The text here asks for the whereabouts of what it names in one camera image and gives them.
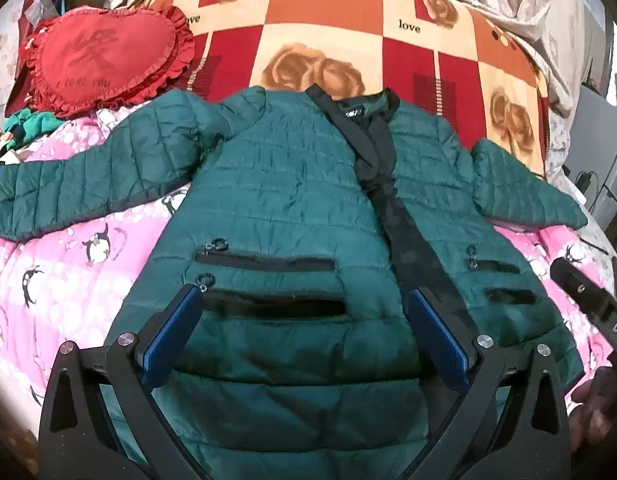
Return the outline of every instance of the clothing tag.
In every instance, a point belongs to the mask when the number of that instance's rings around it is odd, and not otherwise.
[[[349,119],[357,119],[364,115],[364,105],[357,105],[344,112]]]

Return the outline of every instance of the jacket sleeve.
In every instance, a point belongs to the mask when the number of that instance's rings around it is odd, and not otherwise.
[[[261,117],[264,95],[248,89],[217,105],[173,90],[68,160],[0,167],[0,238],[23,242],[169,193],[205,150]]]
[[[473,162],[473,199],[484,216],[537,228],[586,225],[575,200],[528,171],[494,142],[480,139],[473,148]]]

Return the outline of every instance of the green cloth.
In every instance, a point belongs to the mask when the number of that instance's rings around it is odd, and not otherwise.
[[[2,131],[10,132],[16,124],[19,124],[24,129],[24,139],[21,142],[17,139],[9,140],[1,151],[5,153],[8,150],[19,150],[37,137],[53,133],[64,122],[51,112],[33,112],[30,108],[23,108],[6,120]]]
[[[505,347],[550,346],[564,383],[582,371],[572,335],[524,256],[484,216],[581,227],[567,195],[482,139],[461,148],[447,121],[402,102],[389,127],[398,197],[480,330]],[[214,290],[327,294],[347,314],[253,319],[205,312],[168,384],[153,395],[216,480],[394,479],[429,436],[425,372],[373,208],[341,133],[304,93],[249,88],[221,104],[173,90],[69,160],[0,168],[0,237],[22,242],[150,202],[192,181],[112,323],[108,343],[137,332],[185,283]],[[332,258],[335,270],[211,266],[197,250]],[[478,259],[519,274],[471,272]],[[534,304],[493,304],[492,286],[531,290]],[[112,420],[140,455],[110,390]]]

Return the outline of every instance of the bed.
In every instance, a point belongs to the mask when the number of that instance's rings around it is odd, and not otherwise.
[[[216,102],[253,85],[303,91],[317,82],[336,98],[389,86],[446,118],[467,148],[486,136],[544,176],[546,80],[510,34],[457,0],[141,0],[137,6],[176,6],[186,14],[196,52],[172,83],[177,88]],[[69,158],[104,142],[132,112],[121,107],[79,116],[26,147],[24,156]],[[0,239],[0,370],[33,406],[44,400],[62,342],[103,343],[186,192],[184,186],[27,244]],[[610,347],[551,282],[548,269],[565,256],[602,283],[596,256],[563,226],[498,230],[543,281],[590,377],[607,362]]]

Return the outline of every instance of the black device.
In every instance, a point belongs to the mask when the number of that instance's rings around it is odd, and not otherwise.
[[[617,354],[617,301],[565,260],[556,260],[551,275]],[[110,346],[79,349],[69,341],[60,347],[42,409],[41,480],[210,480],[151,396],[202,316],[207,291],[186,285],[139,333],[122,334]],[[398,480],[611,478],[598,472],[617,452],[617,425],[602,446],[576,456],[571,469],[563,390],[547,345],[525,352],[475,336],[425,287],[413,290],[405,313],[445,383],[461,395]],[[125,455],[102,384],[113,387],[148,467]],[[511,387],[506,406],[487,445],[476,449],[473,442],[501,386]]]

